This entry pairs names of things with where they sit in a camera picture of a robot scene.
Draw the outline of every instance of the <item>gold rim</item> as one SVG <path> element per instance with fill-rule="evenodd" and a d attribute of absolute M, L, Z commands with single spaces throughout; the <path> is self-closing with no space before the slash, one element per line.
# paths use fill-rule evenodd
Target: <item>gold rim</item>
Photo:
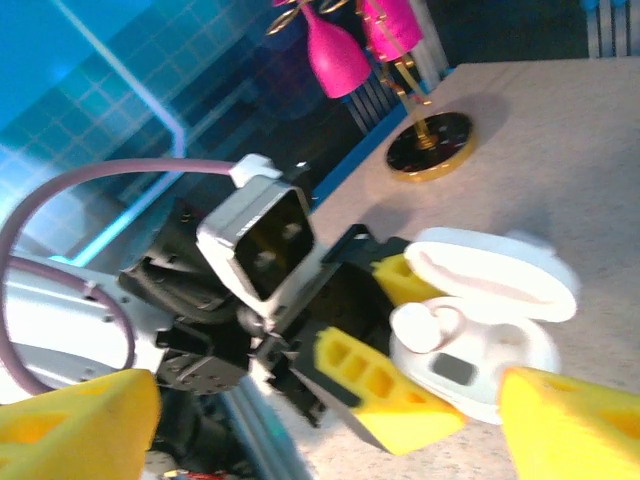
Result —
<path fill-rule="evenodd" d="M 287 10 L 278 18 L 276 18 L 269 28 L 267 29 L 267 35 L 275 35 L 276 33 L 283 30 L 287 25 L 291 23 L 291 21 L 295 18 L 296 14 L 300 8 L 292 8 L 291 10 Z"/>
<path fill-rule="evenodd" d="M 442 178 L 445 175 L 456 170 L 460 165 L 467 161 L 467 159 L 471 156 L 471 154 L 476 149 L 476 133 L 475 127 L 472 123 L 471 125 L 471 133 L 469 134 L 469 138 L 467 139 L 467 143 L 464 147 L 462 147 L 458 153 L 456 153 L 453 157 L 451 157 L 446 162 L 441 163 L 440 165 L 436 165 L 435 167 L 431 167 L 427 170 L 423 170 L 421 172 L 400 172 L 398 170 L 394 170 L 389 167 L 391 174 L 396 180 L 400 180 L 405 183 L 423 183 L 430 182 L 432 180 L 437 180 L 438 178 Z"/>
<path fill-rule="evenodd" d="M 332 5 L 331 2 L 333 1 L 334 0 L 324 0 L 324 2 L 322 2 L 319 10 L 322 15 L 326 15 L 327 13 L 333 13 L 339 8 L 344 7 L 349 2 L 349 0 L 338 0 L 336 3 Z"/>

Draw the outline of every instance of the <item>blue tiled wall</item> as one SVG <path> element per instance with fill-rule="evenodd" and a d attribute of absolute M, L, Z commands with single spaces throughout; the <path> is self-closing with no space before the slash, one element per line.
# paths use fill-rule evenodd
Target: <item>blue tiled wall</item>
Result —
<path fill-rule="evenodd" d="M 265 37 L 279 13 L 265 0 L 156 0 L 105 44 L 184 125 L 188 156 L 235 160 L 248 143 L 268 139 L 279 125 L 327 109 L 308 64 L 302 16 L 277 38 Z M 0 43 L 19 48 L 1 35 Z M 171 132 L 125 78 L 94 50 L 0 131 L 0 221 L 60 172 L 116 158 L 169 155 Z M 0 104 L 10 94 L 0 92 Z M 355 121 L 348 123 L 347 131 L 358 130 Z M 25 229 L 23 248 L 73 255 L 156 177 L 102 179 L 58 196 Z M 187 175 L 172 193 L 185 194 L 201 179 Z"/>

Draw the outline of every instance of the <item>white connector housing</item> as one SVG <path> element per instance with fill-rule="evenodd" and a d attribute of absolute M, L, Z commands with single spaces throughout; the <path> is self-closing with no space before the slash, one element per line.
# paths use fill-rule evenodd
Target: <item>white connector housing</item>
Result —
<path fill-rule="evenodd" d="M 231 168 L 230 175 L 236 188 L 242 188 L 255 176 L 277 180 L 282 172 L 273 166 L 271 159 L 250 153 Z"/>

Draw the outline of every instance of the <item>pink wine glass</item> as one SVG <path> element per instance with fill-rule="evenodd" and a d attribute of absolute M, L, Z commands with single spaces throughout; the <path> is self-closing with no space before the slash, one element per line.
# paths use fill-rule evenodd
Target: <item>pink wine glass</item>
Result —
<path fill-rule="evenodd" d="M 364 30 L 379 62 L 391 62 L 422 40 L 422 30 L 407 0 L 364 0 L 362 10 L 369 21 Z"/>
<path fill-rule="evenodd" d="M 353 92 L 371 74 L 371 65 L 358 42 L 342 28 L 322 20 L 304 0 L 300 9 L 309 24 L 309 61 L 329 98 Z"/>

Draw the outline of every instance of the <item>table surface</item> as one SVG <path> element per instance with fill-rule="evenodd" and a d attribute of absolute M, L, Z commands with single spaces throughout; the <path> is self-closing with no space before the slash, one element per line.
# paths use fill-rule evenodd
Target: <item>table surface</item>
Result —
<path fill-rule="evenodd" d="M 428 113 L 472 116 L 475 153 L 435 182 L 399 183 L 384 155 L 405 122 L 313 215 L 320 239 L 358 222 L 379 239 L 433 226 L 544 237 L 583 282 L 578 315 L 545 326 L 564 373 L 640 393 L 640 58 L 463 65 L 431 99 Z M 313 430 L 268 398 L 322 480 L 517 478 L 497 426 L 392 457 L 331 414 Z"/>

